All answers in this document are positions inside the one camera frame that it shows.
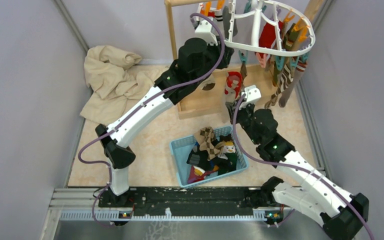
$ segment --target blue plastic basket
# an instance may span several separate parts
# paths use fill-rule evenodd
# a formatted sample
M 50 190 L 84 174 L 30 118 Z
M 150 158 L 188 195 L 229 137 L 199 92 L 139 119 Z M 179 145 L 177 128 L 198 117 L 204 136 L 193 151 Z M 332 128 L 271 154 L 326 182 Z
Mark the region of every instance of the blue plastic basket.
M 214 129 L 214 134 L 215 137 L 218 138 L 220 135 L 226 136 L 228 134 L 231 134 L 232 130 L 232 126 L 219 127 Z M 247 157 L 242 154 L 242 152 L 238 149 L 235 144 L 236 155 L 238 159 L 235 171 L 231 171 L 220 176 L 217 175 L 217 172 L 214 172 L 207 176 L 205 180 L 188 184 L 188 177 L 189 172 L 191 171 L 191 165 L 187 164 L 186 161 L 188 160 L 188 156 L 191 153 L 191 150 L 196 142 L 197 140 L 193 135 L 179 138 L 170 142 L 171 156 L 174 159 L 174 162 L 176 163 L 177 167 L 177 180 L 179 182 L 180 187 L 182 188 L 188 189 L 197 185 L 208 183 L 210 181 L 228 177 L 233 174 L 238 174 L 247 169 L 249 166 Z

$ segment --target pile of socks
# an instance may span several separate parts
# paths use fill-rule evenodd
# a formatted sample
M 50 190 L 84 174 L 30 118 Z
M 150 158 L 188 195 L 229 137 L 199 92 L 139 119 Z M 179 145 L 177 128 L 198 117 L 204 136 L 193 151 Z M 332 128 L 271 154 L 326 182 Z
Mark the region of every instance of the pile of socks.
M 213 173 L 220 176 L 236 170 L 238 156 L 231 134 L 217 138 L 212 127 L 204 127 L 193 136 L 197 142 L 186 161 L 191 165 L 188 184 L 202 181 Z

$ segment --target gray wall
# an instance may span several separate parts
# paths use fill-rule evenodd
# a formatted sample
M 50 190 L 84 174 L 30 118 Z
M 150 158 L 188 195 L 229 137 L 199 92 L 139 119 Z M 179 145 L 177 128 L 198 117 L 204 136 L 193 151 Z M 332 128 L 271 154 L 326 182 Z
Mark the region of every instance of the gray wall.
M 143 56 L 142 64 L 170 64 L 173 61 L 163 0 L 63 0 L 89 47 L 113 45 Z M 279 0 L 303 12 L 309 0 Z M 247 0 L 237 0 L 237 13 L 243 13 Z M 189 15 L 198 4 L 173 7 L 177 48 L 194 37 Z M 249 44 L 252 17 L 237 20 L 235 41 Z M 239 63 L 237 53 L 232 62 Z M 249 61 L 257 62 L 250 54 Z
M 0 0 L 0 240 L 39 238 L 89 98 L 85 54 L 51 0 Z
M 309 61 L 303 86 L 333 180 L 369 198 L 384 239 L 384 1 L 334 1 Z

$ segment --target wooden tray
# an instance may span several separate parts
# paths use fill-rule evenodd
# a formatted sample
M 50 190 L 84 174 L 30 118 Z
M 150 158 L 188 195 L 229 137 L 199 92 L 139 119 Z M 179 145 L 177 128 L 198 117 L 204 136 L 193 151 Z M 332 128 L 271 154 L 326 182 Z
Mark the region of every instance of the wooden tray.
M 215 70 L 212 75 L 215 78 L 215 86 L 209 91 L 198 87 L 177 104 L 179 119 L 188 119 L 198 116 L 220 113 L 222 110 L 222 94 L 226 84 L 226 73 L 239 72 L 241 66 L 237 65 L 223 70 Z M 265 71 L 260 65 L 247 66 L 248 75 L 244 80 L 245 86 L 256 85 L 261 92 L 261 99 L 257 105 L 262 106 L 270 100 L 276 87 L 272 85 L 272 73 Z

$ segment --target towel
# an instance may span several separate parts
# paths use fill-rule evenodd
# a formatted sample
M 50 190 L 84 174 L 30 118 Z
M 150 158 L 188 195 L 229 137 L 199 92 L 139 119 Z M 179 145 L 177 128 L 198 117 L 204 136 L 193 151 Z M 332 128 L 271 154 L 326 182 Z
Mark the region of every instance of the towel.
M 141 60 L 136 53 L 109 45 L 89 49 L 84 60 L 84 77 L 93 94 L 80 115 L 107 126 L 122 116 L 128 99 L 143 98 L 154 84 L 153 74 L 138 72 L 134 76 L 127 72 Z

